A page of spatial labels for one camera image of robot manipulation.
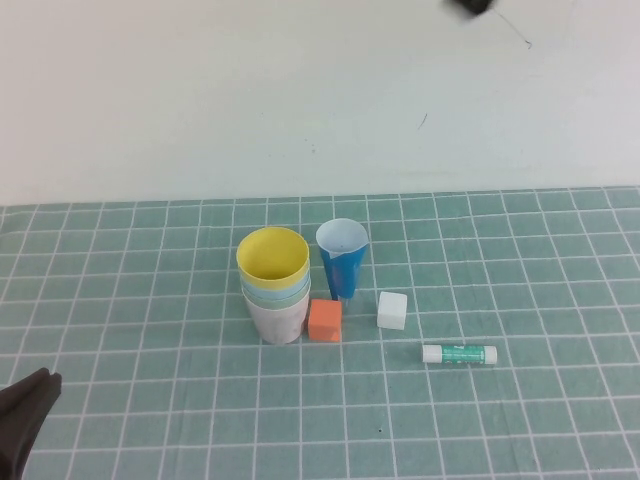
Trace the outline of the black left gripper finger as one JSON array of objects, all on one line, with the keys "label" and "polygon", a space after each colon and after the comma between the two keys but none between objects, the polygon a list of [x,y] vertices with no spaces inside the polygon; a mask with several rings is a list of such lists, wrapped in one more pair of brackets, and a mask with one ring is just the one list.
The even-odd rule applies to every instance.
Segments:
[{"label": "black left gripper finger", "polygon": [[46,416],[44,404],[50,373],[41,368],[1,391],[1,449],[32,445]]},{"label": "black left gripper finger", "polygon": [[61,394],[59,373],[34,372],[1,390],[1,478],[21,479],[37,435]]}]

